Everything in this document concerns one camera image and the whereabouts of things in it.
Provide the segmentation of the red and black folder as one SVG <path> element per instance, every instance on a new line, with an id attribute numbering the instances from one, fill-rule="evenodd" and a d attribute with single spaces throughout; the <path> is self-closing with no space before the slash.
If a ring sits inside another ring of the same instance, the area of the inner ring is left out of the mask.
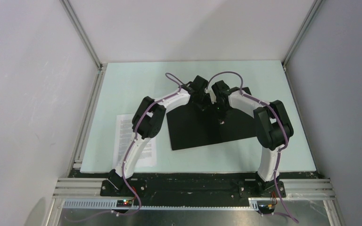
<path id="1" fill-rule="evenodd" d="M 256 137 L 254 119 L 237 109 L 227 111 L 220 124 L 212 104 L 209 113 L 180 106 L 166 115 L 173 151 Z"/>

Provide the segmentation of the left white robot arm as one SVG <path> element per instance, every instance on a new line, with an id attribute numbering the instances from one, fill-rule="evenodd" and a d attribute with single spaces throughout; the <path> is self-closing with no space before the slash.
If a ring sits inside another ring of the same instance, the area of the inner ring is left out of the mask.
<path id="1" fill-rule="evenodd" d="M 178 88 L 163 97 L 143 98 L 132 119 L 129 146 L 108 177 L 112 190 L 119 196 L 129 192 L 130 183 L 127 179 L 134 174 L 136 163 L 146 144 L 160 132 L 165 115 L 193 101 L 201 103 L 206 97 L 205 90 L 209 81 L 199 75 L 186 84 L 176 77 L 171 80 L 178 84 Z"/>

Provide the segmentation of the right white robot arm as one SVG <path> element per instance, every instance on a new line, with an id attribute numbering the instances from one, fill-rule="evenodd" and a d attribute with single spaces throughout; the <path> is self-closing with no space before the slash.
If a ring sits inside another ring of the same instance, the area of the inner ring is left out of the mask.
<path id="1" fill-rule="evenodd" d="M 256 137 L 262 145 L 255 191 L 260 196 L 268 196 L 278 184 L 281 152 L 288 146 L 289 139 L 294 134 L 284 104 L 279 100 L 260 100 L 242 88 L 230 88 L 224 81 L 216 82 L 211 89 L 212 102 L 218 105 L 218 109 L 237 109 L 254 119 Z"/>

